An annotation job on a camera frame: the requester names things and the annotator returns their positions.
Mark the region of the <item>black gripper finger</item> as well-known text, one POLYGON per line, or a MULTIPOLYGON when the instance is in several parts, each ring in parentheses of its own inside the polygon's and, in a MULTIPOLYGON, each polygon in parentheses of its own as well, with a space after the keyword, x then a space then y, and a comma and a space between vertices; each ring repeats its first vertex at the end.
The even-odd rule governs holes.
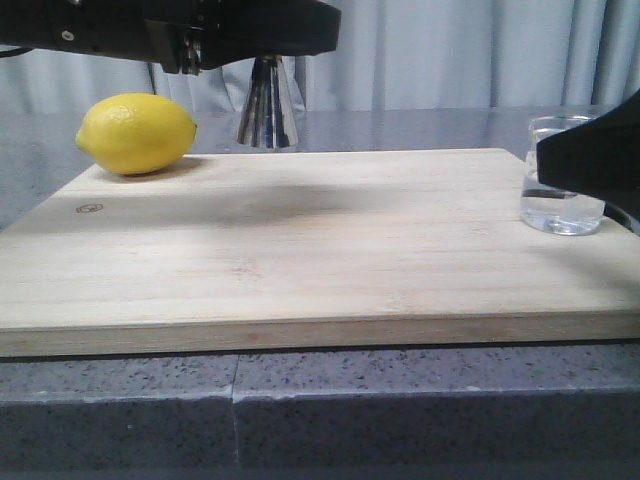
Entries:
POLYGON ((321 1, 219 1, 200 37, 201 68, 332 52, 340 25, 341 11, 321 1))
POLYGON ((536 147, 538 179, 639 218, 639 95, 536 147))

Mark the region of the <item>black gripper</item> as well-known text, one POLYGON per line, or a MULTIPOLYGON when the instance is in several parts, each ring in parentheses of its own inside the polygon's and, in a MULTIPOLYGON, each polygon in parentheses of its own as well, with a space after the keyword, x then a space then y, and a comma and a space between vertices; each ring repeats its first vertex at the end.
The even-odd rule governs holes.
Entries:
POLYGON ((199 71, 200 37, 218 1, 3 1, 1 43, 199 71))

